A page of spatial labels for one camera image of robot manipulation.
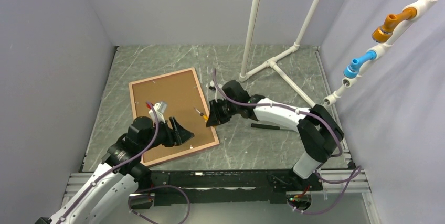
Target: corkboard frame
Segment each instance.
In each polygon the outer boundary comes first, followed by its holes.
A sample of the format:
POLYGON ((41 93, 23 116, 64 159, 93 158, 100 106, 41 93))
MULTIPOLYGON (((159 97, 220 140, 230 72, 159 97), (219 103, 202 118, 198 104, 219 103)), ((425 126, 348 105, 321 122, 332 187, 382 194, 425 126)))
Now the corkboard frame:
MULTIPOLYGON (((162 74, 162 75, 159 75, 159 76, 150 77, 150 78, 139 80, 139 81, 130 82, 129 83, 129 88, 130 88, 130 99, 131 99, 131 108, 132 108, 132 112, 133 112, 133 119, 138 117, 137 112, 136 112, 136 103, 135 103, 134 89, 133 89, 135 84, 148 82, 148 81, 155 81, 155 80, 158 80, 158 79, 161 79, 161 78, 173 76, 173 75, 176 75, 176 74, 186 73, 186 72, 189 72, 189 71, 191 71, 193 73, 193 77, 195 79, 196 87, 197 87, 197 90, 199 92, 199 96, 200 96, 201 102, 203 104, 203 108, 204 108, 203 112, 205 114, 209 115, 209 110, 208 110, 208 107, 207 107, 206 99, 205 99, 203 91, 201 89, 201 86, 200 86, 200 83, 199 83, 199 79, 198 79, 198 75, 196 74, 196 70, 195 70, 195 68, 188 68, 188 69, 183 69, 183 70, 179 70, 179 71, 175 71, 175 72, 171 72, 171 73, 162 74)), ((201 150, 204 150, 204 149, 207 149, 207 148, 219 145, 219 139, 218 139, 218 136, 216 134, 215 129, 213 127, 210 127, 210 130, 211 130, 211 133, 212 133, 213 139, 214 139, 214 141, 212 141, 210 143, 203 144, 203 145, 200 145, 200 146, 196 146, 196 147, 193 147, 192 149, 186 149, 184 151, 177 152, 177 153, 174 153, 174 154, 171 154, 171 155, 167 155, 167 156, 164 156, 164 157, 161 157, 161 158, 157 158, 157 159, 154 159, 154 160, 151 160, 151 161, 144 160, 144 155, 142 155, 141 156, 141 158, 142 158, 141 163, 143 165, 145 165, 145 166, 154 166, 154 165, 161 164, 163 162, 167 162, 167 161, 170 161, 170 160, 173 160, 173 159, 185 156, 185 155, 189 155, 191 153, 196 153, 196 152, 199 152, 201 150)))

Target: pvc pipe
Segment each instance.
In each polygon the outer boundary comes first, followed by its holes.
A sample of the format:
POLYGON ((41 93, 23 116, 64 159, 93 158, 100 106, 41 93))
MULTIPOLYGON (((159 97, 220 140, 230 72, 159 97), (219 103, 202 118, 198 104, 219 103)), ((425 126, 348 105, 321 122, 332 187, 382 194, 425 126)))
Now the pvc pipe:
POLYGON ((297 51, 298 48, 299 48, 299 46, 296 47, 295 45, 293 45, 288 50, 282 52, 281 54, 279 54, 279 55, 277 55, 275 57, 270 58, 269 61, 277 62, 277 61, 281 60, 282 58, 290 55, 291 53, 297 51))
MULTIPOLYGON (((370 50, 374 50, 377 53, 376 60, 382 57, 394 44, 394 42, 421 16, 423 16, 435 3, 437 0, 417 0, 416 2, 406 6, 404 9, 408 7, 414 7, 417 11, 416 16, 413 19, 410 20, 404 20, 400 22, 400 24, 397 25, 397 27, 394 29, 393 34, 391 37, 385 42, 380 43, 375 46, 373 46, 370 50)), ((370 66, 372 66, 373 62, 366 62, 363 64, 363 66, 360 69, 360 72, 358 75, 352 79, 354 82, 351 83, 349 87, 351 87, 356 81, 357 78, 362 77, 362 75, 366 72, 366 70, 369 69, 370 66)), ((325 105, 332 105, 334 104, 338 98, 341 97, 341 94, 345 91, 343 89, 343 86, 341 86, 337 91, 334 91, 332 94, 328 95, 324 98, 325 105)))
POLYGON ((253 76, 254 74, 258 73, 259 71, 263 70, 264 68, 267 68, 269 66, 268 62, 263 62, 261 65, 257 66, 256 68, 250 70, 249 72, 246 73, 246 80, 253 76))
POLYGON ((294 43, 294 45, 296 47, 300 46, 301 39, 303 38, 303 35, 306 32, 306 29, 308 28, 309 22, 311 21, 312 15, 314 15, 315 9, 317 8, 317 5, 319 4, 319 1, 320 0, 312 1, 311 8, 309 8, 309 12, 306 15, 306 18, 304 19, 303 26, 301 27, 300 32, 298 33, 298 36, 297 36, 296 41, 294 43))
POLYGON ((249 26, 247 27, 246 44, 244 46, 244 55, 242 57, 241 73, 239 74, 240 81, 245 81, 247 79, 246 78, 247 60, 249 59, 250 46, 252 45, 253 30, 255 29, 255 21, 257 19, 259 5, 260 5, 260 0, 252 1, 252 7, 250 9, 249 26))
POLYGON ((312 101, 312 99, 306 93, 304 93, 304 91, 300 89, 300 87, 298 87, 298 85, 295 84, 295 82, 293 82, 292 79, 289 78, 289 76, 284 73, 275 62, 271 62, 270 67, 274 69, 292 87, 292 89, 295 90, 297 94, 299 94, 301 98, 303 98, 309 104, 309 106, 311 106, 311 108, 315 106, 315 102, 312 101))
POLYGON ((244 77, 240 76, 239 79, 240 81, 245 81, 247 79, 249 79, 251 76, 253 76, 254 74, 258 73, 259 71, 263 70, 264 68, 267 68, 270 66, 271 62, 277 62, 278 60, 284 58, 285 56, 297 51, 298 48, 296 46, 291 46, 289 49, 287 49, 286 51, 280 53, 277 56, 274 56, 270 59, 268 59, 267 61, 263 62, 261 65, 257 66, 256 68, 250 70, 249 72, 246 73, 246 75, 244 77))

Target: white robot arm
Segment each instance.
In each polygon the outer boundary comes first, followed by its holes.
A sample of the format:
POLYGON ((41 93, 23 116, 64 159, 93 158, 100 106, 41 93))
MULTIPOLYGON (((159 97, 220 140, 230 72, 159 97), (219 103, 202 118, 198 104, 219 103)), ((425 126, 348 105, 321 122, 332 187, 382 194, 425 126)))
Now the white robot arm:
POLYGON ((155 106, 158 116, 158 133, 155 141, 155 130, 150 118, 141 116, 129 126, 115 144, 110 146, 90 179, 73 196, 73 198, 50 218, 40 218, 36 224, 78 224, 99 223, 121 202, 138 188, 150 188, 150 170, 140 163, 140 156, 130 161, 141 151, 158 145, 172 147, 181 145, 194 137, 194 134, 170 117, 170 128, 162 113, 166 104, 155 106))
POLYGON ((293 166, 293 171, 303 179, 309 178, 329 157, 338 156, 332 154, 344 134, 323 106, 297 108, 262 95, 250 96, 235 80, 224 84, 221 91, 226 99, 209 102, 207 127, 226 123, 233 115, 240 114, 243 118, 271 122, 299 132, 305 152, 293 166))

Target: cable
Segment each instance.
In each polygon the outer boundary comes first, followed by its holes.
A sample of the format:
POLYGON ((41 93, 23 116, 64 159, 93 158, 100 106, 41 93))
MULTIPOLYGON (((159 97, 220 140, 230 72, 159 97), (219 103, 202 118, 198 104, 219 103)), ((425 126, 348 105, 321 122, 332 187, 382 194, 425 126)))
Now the cable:
POLYGON ((332 205, 330 205, 328 208, 326 208, 326 209, 324 209, 324 210, 317 211, 317 212, 306 212, 306 211, 298 210, 297 208, 295 208, 295 207, 293 207, 292 205, 290 205, 289 202, 288 202, 288 205, 292 208, 292 211, 298 211, 299 213, 304 214, 304 215, 321 215, 321 214, 324 214, 324 213, 330 211, 332 208, 334 208, 334 207, 340 202, 340 200, 341 200, 341 199, 343 198, 343 196, 345 195, 345 191, 346 191, 346 189, 347 189, 347 187, 348 187, 348 185, 349 185, 349 182, 351 182, 351 180, 352 180, 353 178, 355 178, 355 177, 360 173, 361 170, 362 170, 362 167, 361 167, 361 166, 357 166, 357 167, 352 171, 352 173, 351 173, 351 175, 349 176, 349 178, 346 179, 346 185, 345 185, 345 187, 343 188, 343 190, 341 191, 340 195, 335 199, 335 201, 332 203, 332 205))
MULTIPOLYGON (((237 102, 233 99, 231 99, 230 97, 228 97, 224 91, 219 87, 218 82, 216 81, 216 68, 213 69, 213 82, 215 83, 215 88, 218 90, 219 93, 221 93, 221 95, 229 102, 239 105, 239 106, 247 106, 247 107, 257 107, 257 106, 276 106, 276 107, 280 107, 280 108, 284 108, 287 110, 290 110, 292 112, 296 113, 296 110, 290 106, 287 106, 285 104, 281 104, 281 103, 242 103, 242 102, 237 102)), ((312 114, 310 112, 305 112, 305 111, 299 111, 299 113, 303 114, 303 115, 307 115, 310 116, 312 118, 317 119, 319 122, 321 122, 326 129, 329 131, 329 133, 332 135, 332 137, 334 138, 335 144, 338 147, 338 154, 334 154, 331 157, 340 157, 343 154, 343 149, 342 146, 340 144, 340 141, 338 140, 338 137, 335 135, 334 131, 331 129, 331 127, 329 127, 328 123, 326 123, 326 121, 324 121, 321 117, 319 117, 318 115, 312 114)))
POLYGON ((309 191, 309 187, 310 187, 309 185, 306 186, 306 189, 302 193, 295 195, 294 198, 301 198, 301 197, 303 197, 309 191))
MULTIPOLYGON (((185 192, 182 189, 180 189, 179 187, 176 187, 176 186, 164 185, 164 186, 155 186, 155 187, 152 187, 152 188, 149 188, 149 189, 145 189, 145 190, 140 190, 140 191, 138 191, 138 193, 153 191, 153 190, 160 189, 160 188, 173 188, 173 189, 178 190, 182 195, 184 195, 184 198, 187 201, 187 213, 186 213, 184 219, 182 219, 179 222, 179 224, 183 224, 185 222, 185 220, 188 218, 188 215, 190 214, 190 209, 191 209, 192 206, 190 204, 190 200, 188 199, 187 195, 185 194, 185 192)), ((135 215, 141 217, 142 219, 144 219, 144 220, 146 220, 146 221, 148 221, 148 222, 150 222, 152 224, 158 224, 157 222, 154 222, 153 220, 151 220, 148 217, 146 217, 145 215, 142 215, 142 214, 136 212, 135 210, 133 210, 131 208, 131 201, 132 200, 133 199, 129 199, 128 200, 128 208, 129 208, 130 212, 134 213, 135 215)))
POLYGON ((144 154, 144 152, 148 151, 148 149, 150 149, 150 147, 153 145, 154 141, 156 140, 157 133, 159 131, 159 119, 157 118, 157 113, 156 113, 156 111, 154 109, 154 106, 151 103, 149 103, 149 102, 146 102, 146 104, 147 104, 147 106, 149 108, 151 108, 153 110, 153 112, 154 112, 153 113, 154 114, 154 121, 155 121, 155 130, 154 130, 153 138, 150 141, 150 143, 147 145, 147 147, 144 150, 142 150, 141 152, 139 152, 138 154, 136 154, 132 158, 130 158, 130 159, 120 163, 117 166, 113 166, 108 171, 106 171, 102 175, 98 176, 98 178, 93 183, 90 183, 88 185, 88 187, 79 195, 79 197, 72 203, 72 205, 66 210, 66 212, 62 216, 59 217, 59 219, 57 220, 56 224, 61 224, 62 223, 62 219, 66 219, 66 217, 71 213, 71 211, 73 211, 73 209, 79 204, 79 202, 81 202, 83 200, 83 198, 85 198, 85 195, 91 190, 91 188, 93 187, 93 184, 97 184, 106 175, 108 175, 111 172, 113 172, 114 170, 117 170, 117 169, 121 168, 122 166, 132 162, 133 160, 135 160, 136 158, 138 158, 142 154, 144 154))
POLYGON ((283 181, 282 179, 280 179, 279 177, 277 177, 277 176, 275 176, 275 175, 267 174, 266 177, 267 177, 267 176, 271 176, 271 177, 275 178, 277 181, 279 181, 279 182, 281 182, 281 183, 283 183, 283 184, 285 184, 285 185, 292 185, 292 183, 285 182, 285 181, 283 181))

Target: gray floor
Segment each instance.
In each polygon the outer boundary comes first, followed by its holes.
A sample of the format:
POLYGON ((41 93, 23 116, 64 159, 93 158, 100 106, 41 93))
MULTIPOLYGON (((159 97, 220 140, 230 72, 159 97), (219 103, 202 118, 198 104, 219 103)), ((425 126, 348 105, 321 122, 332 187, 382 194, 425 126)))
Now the gray floor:
MULTIPOLYGON (((289 46, 253 45, 248 70, 289 46)), ((94 125, 83 171, 95 170, 100 158, 132 122, 128 83, 194 67, 206 100, 215 97, 206 88, 216 68, 218 81, 238 79, 244 45, 150 45, 119 47, 94 125)), ((295 83, 316 103, 326 96, 321 70, 312 47, 303 46, 278 62, 295 83)), ((242 83, 250 95, 262 94, 277 102, 307 107, 304 100, 270 68, 242 83)), ((153 170, 276 169, 291 168, 303 153, 299 134, 291 131, 252 129, 251 120, 234 116, 216 131, 220 145, 182 157, 153 170)), ((345 168, 343 157, 330 158, 324 168, 345 168)))

